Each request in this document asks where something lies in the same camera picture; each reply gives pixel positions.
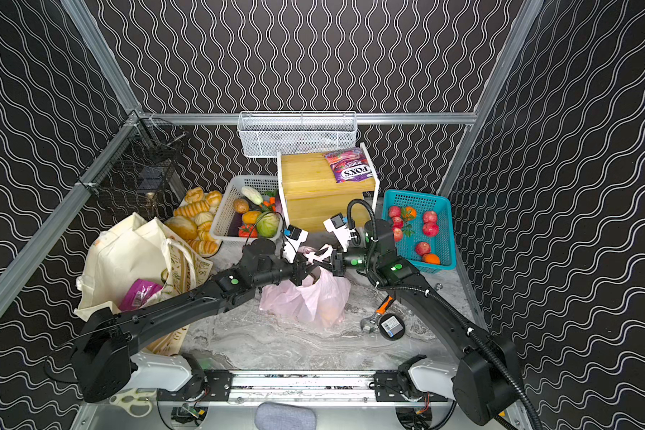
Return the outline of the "pink plastic grocery bag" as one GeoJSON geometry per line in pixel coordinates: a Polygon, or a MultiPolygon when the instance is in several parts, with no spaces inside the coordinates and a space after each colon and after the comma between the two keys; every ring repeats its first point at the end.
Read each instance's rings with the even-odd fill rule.
{"type": "Polygon", "coordinates": [[[259,309],[301,324],[328,329],[344,320],[349,302],[349,279],[315,266],[300,286],[286,279],[263,287],[259,309]]]}

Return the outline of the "purple snack packet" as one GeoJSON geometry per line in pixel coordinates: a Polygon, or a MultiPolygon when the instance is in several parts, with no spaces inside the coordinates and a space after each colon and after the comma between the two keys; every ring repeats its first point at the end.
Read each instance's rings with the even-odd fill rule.
{"type": "Polygon", "coordinates": [[[122,312],[134,311],[145,305],[163,286],[145,279],[137,279],[129,288],[118,308],[122,312]]]}

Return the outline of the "cream canvas tote bag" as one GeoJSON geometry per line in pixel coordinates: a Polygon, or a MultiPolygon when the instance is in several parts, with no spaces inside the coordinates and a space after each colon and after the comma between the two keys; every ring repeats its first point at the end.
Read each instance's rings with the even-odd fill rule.
{"type": "Polygon", "coordinates": [[[136,281],[159,285],[143,306],[159,304],[201,286],[212,269],[210,260],[165,224],[133,213],[102,232],[90,247],[76,280],[81,299],[75,314],[87,321],[104,308],[121,313],[123,299],[136,281]]]}

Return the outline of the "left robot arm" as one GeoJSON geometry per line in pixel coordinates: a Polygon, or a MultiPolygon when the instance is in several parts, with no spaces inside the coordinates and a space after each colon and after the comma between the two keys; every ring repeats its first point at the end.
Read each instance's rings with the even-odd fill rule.
{"type": "Polygon", "coordinates": [[[105,401],[128,389],[160,390],[183,400],[200,397],[205,374],[195,359],[159,356],[145,364],[136,354],[188,324],[245,304],[259,288],[283,281],[299,286],[315,268],[300,253],[288,261],[275,252],[272,241],[256,239],[237,264],[187,293],[121,314],[107,307],[95,311],[73,340],[70,356],[84,400],[105,401]]]}

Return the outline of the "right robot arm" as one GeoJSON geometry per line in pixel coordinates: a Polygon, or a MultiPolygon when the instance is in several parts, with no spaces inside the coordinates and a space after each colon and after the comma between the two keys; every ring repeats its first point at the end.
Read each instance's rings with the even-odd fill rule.
{"type": "Polygon", "coordinates": [[[388,221],[369,220],[358,233],[354,221],[338,213],[324,227],[340,243],[331,253],[333,273],[362,271],[374,288],[410,309],[450,349],[456,367],[442,378],[427,370],[422,359],[410,365],[410,381],[419,392],[454,400],[479,426],[499,419],[502,411],[519,401],[530,426],[541,428],[524,390],[513,343],[478,327],[443,298],[413,263],[399,255],[388,221]]]}

